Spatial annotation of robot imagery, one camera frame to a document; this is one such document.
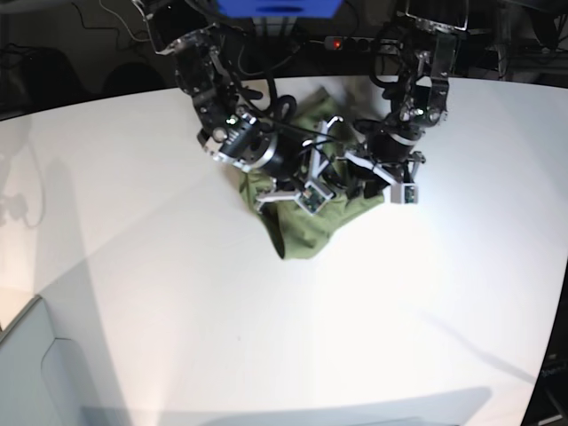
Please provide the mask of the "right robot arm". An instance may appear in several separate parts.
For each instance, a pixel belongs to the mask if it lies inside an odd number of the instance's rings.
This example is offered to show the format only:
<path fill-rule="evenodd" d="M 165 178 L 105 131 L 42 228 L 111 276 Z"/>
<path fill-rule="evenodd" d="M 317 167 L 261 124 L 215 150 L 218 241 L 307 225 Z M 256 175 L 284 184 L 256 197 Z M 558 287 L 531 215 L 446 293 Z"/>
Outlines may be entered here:
<path fill-rule="evenodd" d="M 241 196 L 252 211 L 263 218 L 281 211 L 339 217 L 366 209 L 364 197 L 350 192 L 348 170 L 335 167 L 354 137 L 337 134 L 343 117 L 325 90 L 297 103 L 279 95 L 268 75 L 270 104 L 259 109 L 252 102 L 259 92 L 242 85 L 222 51 L 224 40 L 242 37 L 238 30 L 211 24 L 166 40 L 157 20 L 174 2 L 135 6 L 156 52 L 174 59 L 177 85 L 191 97 L 201 123 L 201 147 L 240 171 Z"/>

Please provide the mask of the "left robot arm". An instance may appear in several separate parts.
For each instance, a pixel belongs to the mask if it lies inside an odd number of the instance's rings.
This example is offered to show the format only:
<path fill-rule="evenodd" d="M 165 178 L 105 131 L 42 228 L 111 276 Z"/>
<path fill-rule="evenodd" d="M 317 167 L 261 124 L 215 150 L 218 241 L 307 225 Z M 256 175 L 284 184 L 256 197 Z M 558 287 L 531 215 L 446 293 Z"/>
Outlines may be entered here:
<path fill-rule="evenodd" d="M 352 123 L 364 140 L 343 155 L 348 197 L 369 199 L 390 188 L 398 202 L 417 203 L 415 177 L 426 158 L 416 145 L 447 115 L 449 76 L 468 23 L 467 1 L 395 3 L 375 36 L 368 72 L 390 112 Z"/>

